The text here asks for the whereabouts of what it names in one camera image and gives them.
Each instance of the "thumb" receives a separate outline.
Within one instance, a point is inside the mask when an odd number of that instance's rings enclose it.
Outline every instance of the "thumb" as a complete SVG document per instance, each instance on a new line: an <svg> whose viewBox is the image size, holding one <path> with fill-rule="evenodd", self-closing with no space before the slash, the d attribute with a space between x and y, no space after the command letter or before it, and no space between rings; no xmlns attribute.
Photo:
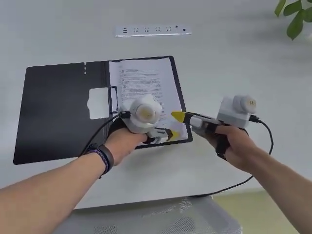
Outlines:
<svg viewBox="0 0 312 234"><path fill-rule="evenodd" d="M217 126L215 133L217 134L223 134L223 135L228 135L233 131L233 126L225 126L225 125L219 125Z"/></svg>

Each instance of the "black cable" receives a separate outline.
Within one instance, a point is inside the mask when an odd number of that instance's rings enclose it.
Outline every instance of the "black cable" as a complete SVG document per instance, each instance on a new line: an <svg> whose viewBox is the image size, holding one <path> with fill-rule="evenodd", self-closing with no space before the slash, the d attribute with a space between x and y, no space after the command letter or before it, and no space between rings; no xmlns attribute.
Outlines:
<svg viewBox="0 0 312 234"><path fill-rule="evenodd" d="M89 145L91 144L92 140L97 136L97 134L101 131L102 128L104 128L109 122L112 122L115 118L119 117L119 115L116 115L112 118L110 118L109 120L107 120L105 123L103 123L98 129L97 131L92 135L92 137L90 138L90 140L88 141L88 143L86 144L86 146L83 148L82 152L80 155L83 155L85 153L85 151L88 149Z"/></svg>
<svg viewBox="0 0 312 234"><path fill-rule="evenodd" d="M273 142L273 136L272 136L272 132L271 132L270 128L268 127L268 125L265 122L261 121L257 116L251 115L249 121L254 122L254 123L261 123L268 130L269 135L270 135L270 140L271 140L271 147L270 147L270 150L269 150L269 155L271 155L272 150L273 150L273 146L274 146L274 142ZM249 180L251 180L253 177L254 176L252 175L248 179L244 180L243 182L240 182L238 184L232 185L230 187L221 189L219 191L216 191L216 192L213 192L213 193L210 193L210 194L195 195L195 196L191 196L191 197L205 197L205 196L211 196L211 195L219 194L221 192L224 192L224 191L230 190L232 188L238 187L240 185L243 185L243 184L247 183Z"/></svg>

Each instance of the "wristband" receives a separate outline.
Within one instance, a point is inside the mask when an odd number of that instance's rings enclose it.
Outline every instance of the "wristband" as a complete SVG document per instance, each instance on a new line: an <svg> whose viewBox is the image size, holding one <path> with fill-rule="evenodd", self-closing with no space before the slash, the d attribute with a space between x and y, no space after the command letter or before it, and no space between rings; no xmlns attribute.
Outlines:
<svg viewBox="0 0 312 234"><path fill-rule="evenodd" d="M102 144L98 146L97 144L91 144L86 150L86 154L89 153L96 153L101 157L103 163L105 164L105 171L102 175L108 173L114 166L115 161L113 155L105 145Z"/></svg>

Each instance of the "power outlet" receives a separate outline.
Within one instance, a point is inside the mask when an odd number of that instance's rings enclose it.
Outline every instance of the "power outlet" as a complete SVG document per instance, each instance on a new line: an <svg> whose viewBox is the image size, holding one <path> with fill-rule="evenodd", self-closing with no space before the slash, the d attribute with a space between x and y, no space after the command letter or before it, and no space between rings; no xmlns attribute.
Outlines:
<svg viewBox="0 0 312 234"><path fill-rule="evenodd" d="M172 36L192 34L189 26L183 24L170 25L125 25L116 27L116 37Z"/></svg>

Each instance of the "table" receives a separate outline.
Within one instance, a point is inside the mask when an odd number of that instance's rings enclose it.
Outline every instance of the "table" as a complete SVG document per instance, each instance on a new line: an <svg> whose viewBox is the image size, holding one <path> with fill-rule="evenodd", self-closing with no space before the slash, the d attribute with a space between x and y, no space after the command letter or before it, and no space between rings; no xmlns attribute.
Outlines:
<svg viewBox="0 0 312 234"><path fill-rule="evenodd" d="M72 159L13 165L25 70L28 66L172 55L189 111L216 116L223 96L250 94L272 129L273 156L312 179L311 44L286 37L263 0L4 0L0 9L0 187ZM191 36L115 38L132 23L183 23ZM263 149L264 127L250 124ZM76 208L205 194L249 175L192 143L137 150L98 180ZM253 179L234 192L260 189Z"/></svg>

